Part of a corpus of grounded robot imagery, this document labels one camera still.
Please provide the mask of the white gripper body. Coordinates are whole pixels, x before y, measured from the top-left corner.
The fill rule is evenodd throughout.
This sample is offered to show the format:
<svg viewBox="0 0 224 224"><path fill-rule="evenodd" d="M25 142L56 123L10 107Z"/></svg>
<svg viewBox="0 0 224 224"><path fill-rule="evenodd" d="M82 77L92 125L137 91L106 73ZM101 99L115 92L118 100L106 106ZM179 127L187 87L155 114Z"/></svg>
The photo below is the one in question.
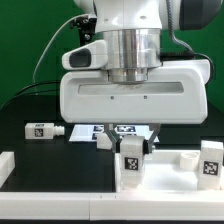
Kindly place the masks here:
<svg viewBox="0 0 224 224"><path fill-rule="evenodd" d="M113 83L104 69L106 42L95 41L62 57L60 111L68 123L198 124L208 114L206 59L165 61L143 81Z"/></svg>

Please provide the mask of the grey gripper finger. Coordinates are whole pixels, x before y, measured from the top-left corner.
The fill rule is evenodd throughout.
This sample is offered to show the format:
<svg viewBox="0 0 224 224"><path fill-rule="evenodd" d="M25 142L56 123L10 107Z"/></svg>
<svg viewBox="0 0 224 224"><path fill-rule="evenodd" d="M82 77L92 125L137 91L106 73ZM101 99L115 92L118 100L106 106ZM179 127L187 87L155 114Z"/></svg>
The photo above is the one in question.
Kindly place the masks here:
<svg viewBox="0 0 224 224"><path fill-rule="evenodd" d="M105 124L104 132L106 133L106 135L112 142L112 151L114 153L119 153L121 138L120 138L120 135L115 131L115 125L114 124Z"/></svg>
<svg viewBox="0 0 224 224"><path fill-rule="evenodd" d="M154 140L158 137L161 125L156 123L149 124L149 130L152 132L148 140L143 141L143 153L151 154L154 149Z"/></svg>

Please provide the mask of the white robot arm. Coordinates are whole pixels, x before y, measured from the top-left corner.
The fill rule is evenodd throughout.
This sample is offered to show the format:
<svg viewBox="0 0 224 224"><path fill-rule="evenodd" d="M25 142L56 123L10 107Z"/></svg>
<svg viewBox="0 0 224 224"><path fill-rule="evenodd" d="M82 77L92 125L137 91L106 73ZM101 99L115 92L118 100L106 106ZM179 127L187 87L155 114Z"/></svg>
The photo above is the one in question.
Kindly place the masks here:
<svg viewBox="0 0 224 224"><path fill-rule="evenodd" d="M117 124L200 124L208 113L205 86L212 64L190 46L160 48L162 31L197 30L218 14L223 0L74 0L96 41L62 57L60 110L68 123L105 127L113 151Z"/></svg>

